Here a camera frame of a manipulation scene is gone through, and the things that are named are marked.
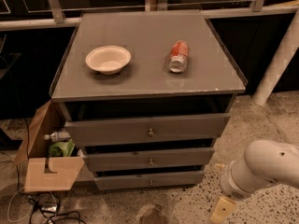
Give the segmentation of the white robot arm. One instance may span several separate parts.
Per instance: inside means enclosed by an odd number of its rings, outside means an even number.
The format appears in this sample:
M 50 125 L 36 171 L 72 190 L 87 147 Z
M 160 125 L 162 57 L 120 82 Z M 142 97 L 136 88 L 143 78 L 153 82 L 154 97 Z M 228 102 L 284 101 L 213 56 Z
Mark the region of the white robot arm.
M 210 223 L 221 224 L 234 212 L 236 201 L 279 184 L 299 188 L 299 146 L 270 140 L 250 143 L 240 160 L 231 161 L 221 170 L 223 195 L 213 208 Z

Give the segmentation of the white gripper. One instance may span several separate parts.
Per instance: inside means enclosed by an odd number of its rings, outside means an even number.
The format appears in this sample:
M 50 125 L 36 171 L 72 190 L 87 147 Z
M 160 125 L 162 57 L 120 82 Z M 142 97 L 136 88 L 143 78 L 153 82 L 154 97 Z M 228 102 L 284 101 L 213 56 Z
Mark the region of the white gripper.
M 216 201 L 209 218 L 210 224 L 221 224 L 236 209 L 235 200 L 245 200 L 250 196 L 249 193 L 241 189 L 233 180 L 232 168 L 234 164 L 235 161 L 231 161 L 221 171 L 220 187 L 222 192 L 228 197 L 220 196 Z

